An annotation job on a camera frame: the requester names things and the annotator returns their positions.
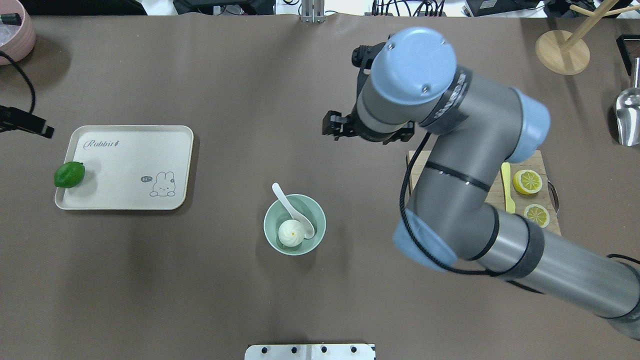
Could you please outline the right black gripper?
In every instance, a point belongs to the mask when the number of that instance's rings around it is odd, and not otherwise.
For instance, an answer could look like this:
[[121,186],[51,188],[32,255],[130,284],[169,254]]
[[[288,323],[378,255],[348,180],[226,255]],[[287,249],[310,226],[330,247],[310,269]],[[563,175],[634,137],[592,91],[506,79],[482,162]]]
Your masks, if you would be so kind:
[[322,119],[321,132],[324,136],[334,138],[360,137],[387,145],[391,142],[408,142],[415,134],[415,127],[416,123],[410,120],[393,132],[376,132],[365,126],[358,116],[342,116],[341,112],[328,111]]

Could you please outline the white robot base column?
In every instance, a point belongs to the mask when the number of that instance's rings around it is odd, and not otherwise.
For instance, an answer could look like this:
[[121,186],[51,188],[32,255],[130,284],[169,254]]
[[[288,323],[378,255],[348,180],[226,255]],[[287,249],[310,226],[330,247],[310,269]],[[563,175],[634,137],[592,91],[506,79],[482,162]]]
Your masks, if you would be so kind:
[[245,360],[376,360],[374,344],[254,344],[247,347]]

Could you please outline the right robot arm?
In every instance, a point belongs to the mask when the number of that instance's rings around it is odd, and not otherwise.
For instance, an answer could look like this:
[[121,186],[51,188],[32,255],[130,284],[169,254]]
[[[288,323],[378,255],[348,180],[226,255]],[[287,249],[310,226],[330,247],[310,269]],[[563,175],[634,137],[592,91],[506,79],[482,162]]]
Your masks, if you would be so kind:
[[586,309],[639,339],[639,270],[574,244],[525,216],[486,203],[503,163],[542,145],[542,103],[458,64],[436,30],[410,27],[355,48],[357,99],[346,116],[329,111],[323,135],[409,141],[417,126],[437,139],[406,200],[394,244],[418,264],[489,276]]

